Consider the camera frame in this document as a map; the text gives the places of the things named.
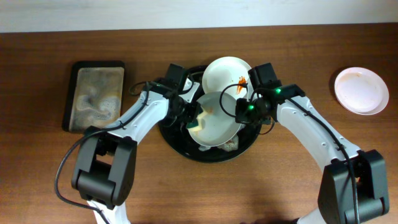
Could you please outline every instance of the white plate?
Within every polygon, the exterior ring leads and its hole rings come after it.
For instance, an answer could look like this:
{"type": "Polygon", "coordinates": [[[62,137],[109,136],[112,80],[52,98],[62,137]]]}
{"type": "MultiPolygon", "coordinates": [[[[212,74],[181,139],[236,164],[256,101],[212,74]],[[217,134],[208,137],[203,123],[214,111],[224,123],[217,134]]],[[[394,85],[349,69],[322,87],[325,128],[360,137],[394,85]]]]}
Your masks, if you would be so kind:
{"type": "Polygon", "coordinates": [[[347,68],[335,81],[338,101],[349,111],[372,115],[382,111],[388,103],[389,93],[384,81],[365,68],[347,68]]]}
{"type": "MultiPolygon", "coordinates": [[[[205,109],[208,115],[202,119],[203,129],[200,131],[188,130],[192,139],[202,146],[219,146],[229,141],[241,127],[235,119],[228,116],[220,107],[221,92],[207,93],[197,102],[205,109]]],[[[224,109],[235,114],[236,100],[227,93],[223,95],[224,109]]]]}
{"type": "MultiPolygon", "coordinates": [[[[239,79],[249,82],[248,71],[250,65],[237,57],[222,57],[207,66],[202,79],[203,91],[211,93],[223,91],[228,85],[238,84],[239,79]]],[[[233,98],[245,97],[247,90],[242,88],[238,91],[238,86],[233,86],[225,91],[233,98]]]]}

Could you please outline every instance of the sauce stain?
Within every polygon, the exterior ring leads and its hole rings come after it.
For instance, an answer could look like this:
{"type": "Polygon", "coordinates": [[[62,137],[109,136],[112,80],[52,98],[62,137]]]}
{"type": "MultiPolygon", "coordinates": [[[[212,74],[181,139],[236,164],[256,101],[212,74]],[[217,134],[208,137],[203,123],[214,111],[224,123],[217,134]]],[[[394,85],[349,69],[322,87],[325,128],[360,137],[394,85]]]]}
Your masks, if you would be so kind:
{"type": "MultiPolygon", "coordinates": [[[[239,77],[239,84],[243,84],[246,83],[246,79],[244,77],[239,77]]],[[[243,89],[243,86],[238,86],[238,88],[236,89],[236,94],[240,94],[241,91],[243,89]]]]}

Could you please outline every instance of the wooden table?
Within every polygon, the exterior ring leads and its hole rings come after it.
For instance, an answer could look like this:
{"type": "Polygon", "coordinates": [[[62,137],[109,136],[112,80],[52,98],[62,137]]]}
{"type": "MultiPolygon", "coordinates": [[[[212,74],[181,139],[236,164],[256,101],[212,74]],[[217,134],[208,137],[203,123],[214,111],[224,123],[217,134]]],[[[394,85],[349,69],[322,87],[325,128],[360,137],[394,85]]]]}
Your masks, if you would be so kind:
{"type": "MultiPolygon", "coordinates": [[[[283,83],[305,90],[342,135],[365,151],[377,149],[387,162],[391,209],[369,223],[398,222],[398,24],[361,24],[0,34],[0,223],[95,222],[93,212],[63,203],[53,190],[59,162],[80,137],[61,129],[74,62],[122,60],[132,85],[164,76],[172,62],[191,67],[226,55],[252,66],[272,62],[283,83]],[[353,66],[387,83],[383,112],[360,116],[337,102],[333,77],[353,66]]],[[[123,110],[135,101],[125,97],[123,110]]],[[[70,185],[75,159],[65,165],[60,190],[84,202],[70,185]]],[[[321,177],[280,125],[220,164],[182,157],[156,126],[138,147],[127,213],[133,223],[291,220],[317,206],[321,177]]]]}

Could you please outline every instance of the white wall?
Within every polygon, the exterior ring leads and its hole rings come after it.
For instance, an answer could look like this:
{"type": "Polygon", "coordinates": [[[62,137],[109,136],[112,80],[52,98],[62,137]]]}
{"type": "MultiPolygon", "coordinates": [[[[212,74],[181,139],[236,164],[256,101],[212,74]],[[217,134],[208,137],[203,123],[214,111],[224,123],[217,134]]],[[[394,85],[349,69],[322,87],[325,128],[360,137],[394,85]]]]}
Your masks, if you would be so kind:
{"type": "Polygon", "coordinates": [[[398,0],[0,0],[0,32],[398,22],[398,0]]]}

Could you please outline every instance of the wood grain surface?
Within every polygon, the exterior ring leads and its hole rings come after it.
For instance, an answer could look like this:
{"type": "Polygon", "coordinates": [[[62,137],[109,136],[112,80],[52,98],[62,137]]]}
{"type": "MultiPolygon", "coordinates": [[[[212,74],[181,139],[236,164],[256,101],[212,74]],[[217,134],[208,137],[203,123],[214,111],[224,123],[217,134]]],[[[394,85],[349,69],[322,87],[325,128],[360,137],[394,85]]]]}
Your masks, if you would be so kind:
{"type": "MultiPolygon", "coordinates": [[[[398,24],[116,30],[0,34],[0,223],[94,223],[93,212],[54,194],[53,178],[80,137],[62,131],[70,69],[79,60],[122,60],[127,85],[222,56],[251,66],[272,62],[285,84],[296,83],[343,136],[387,162],[390,212],[369,223],[398,223],[398,24]],[[344,109],[331,86],[346,67],[365,67],[386,82],[387,108],[374,116],[344,109]]],[[[125,97],[123,111],[136,98],[125,97]]],[[[70,185],[76,153],[60,190],[84,202],[70,185]]],[[[242,156],[202,164],[177,154],[158,127],[137,152],[126,201],[132,223],[277,223],[317,206],[322,173],[281,125],[242,156]]]]}

